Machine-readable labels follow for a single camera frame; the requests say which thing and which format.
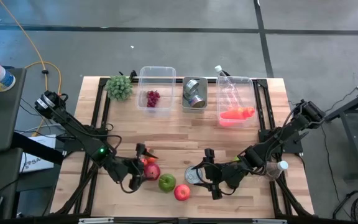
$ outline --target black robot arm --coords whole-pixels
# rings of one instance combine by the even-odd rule
[[[148,153],[144,144],[136,145],[136,157],[126,158],[116,156],[117,146],[112,147],[107,142],[108,137],[121,137],[108,135],[108,130],[100,130],[94,127],[82,125],[77,119],[66,111],[67,98],[62,99],[54,92],[46,91],[36,102],[35,109],[47,119],[53,119],[63,126],[72,142],[85,151],[98,168],[105,168],[113,181],[121,183],[127,174],[132,175],[129,182],[131,190],[137,190],[146,180],[144,176],[144,164],[140,161],[141,155],[155,156]]]
[[[203,167],[206,178],[211,182],[201,180],[202,183],[196,185],[206,187],[212,193],[213,199],[222,198],[222,194],[225,193],[220,190],[219,183],[225,181],[231,189],[235,190],[245,175],[249,173],[265,175],[265,166],[267,161],[270,160],[271,153],[284,145],[298,131],[320,127],[325,117],[325,113],[314,103],[311,101],[306,102],[305,100],[301,100],[300,103],[296,104],[291,114],[293,114],[293,118],[288,124],[286,124],[287,119],[283,127],[277,127],[269,132],[266,141],[249,146],[243,150],[237,155],[238,161],[216,164],[214,163],[214,151],[212,149],[205,149],[203,161],[195,166],[194,169]],[[284,188],[284,193],[293,199],[291,204],[299,208],[299,203],[288,190],[287,186],[281,182],[279,186]],[[299,208],[297,212],[303,213],[306,211]]]

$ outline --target wooden tabletop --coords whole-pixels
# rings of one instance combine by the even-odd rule
[[[75,117],[83,124],[90,124],[93,114],[96,92],[100,77],[84,77],[78,99]],[[275,124],[281,126],[290,112],[284,81],[281,78],[268,78],[270,99]],[[204,156],[204,149],[215,150],[216,162],[233,160],[239,152],[258,142],[258,119],[245,129],[224,129],[216,121],[216,85],[208,87],[208,107],[203,114],[183,113],[181,108],[181,85],[177,84],[175,103],[169,117],[151,118],[138,110],[135,94],[125,102],[110,103],[108,123],[114,125],[110,134],[122,136],[118,155],[135,156],[138,142],[154,149],[159,157],[157,164],[162,174],[173,174],[177,184],[186,184],[191,189],[191,197],[184,202],[175,199],[172,192],[163,193],[158,181],[144,182],[133,194],[125,194],[119,185],[113,182],[104,169],[99,170],[93,201],[92,216],[111,217],[210,217],[210,218],[272,218],[273,207],[269,182],[265,177],[246,176],[232,196],[223,196],[213,200],[211,193],[203,187],[190,185],[184,178],[185,169],[197,165]],[[103,92],[98,124],[104,107]],[[68,200],[78,185],[83,152],[73,153],[65,159],[60,171],[51,212],[57,211]],[[306,175],[298,157],[284,154],[283,160],[289,163],[287,185],[302,206],[313,213]],[[128,189],[130,176],[124,180]],[[225,183],[220,184],[225,192],[231,192]],[[82,209],[86,204],[88,188],[85,189]],[[284,211],[282,194],[278,191],[280,208]]]

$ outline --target gray concrete floor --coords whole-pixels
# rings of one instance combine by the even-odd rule
[[[21,23],[33,25],[257,28],[252,0],[36,0],[6,1],[6,5]],[[260,0],[260,6],[268,29],[358,30],[358,1]],[[1,23],[12,24],[13,20],[0,6]],[[33,31],[29,35],[44,60],[62,71],[62,92],[70,96],[71,113],[85,75],[128,74],[146,65],[161,65],[176,68],[178,76],[215,76],[213,67],[220,64],[233,75],[267,76],[259,34]],[[293,102],[304,98],[326,110],[358,85],[358,36],[267,35],[267,42],[274,76],[285,79]],[[21,31],[0,30],[1,64],[24,67],[35,61],[37,55]],[[28,102],[44,91],[40,71],[38,65],[27,72],[23,98]],[[50,71],[49,88],[57,91],[57,73]],[[20,110],[16,128],[29,129],[39,122],[38,117]],[[358,164],[342,124],[334,121],[324,128],[339,197],[343,198],[358,189],[358,181],[342,180],[343,175],[358,170]],[[321,217],[330,217],[338,201],[321,129],[310,131],[302,144],[314,210]],[[49,178],[51,185],[56,178]],[[38,196],[22,197],[19,210],[40,215],[49,193],[28,192]],[[349,219],[344,212],[338,217]]]

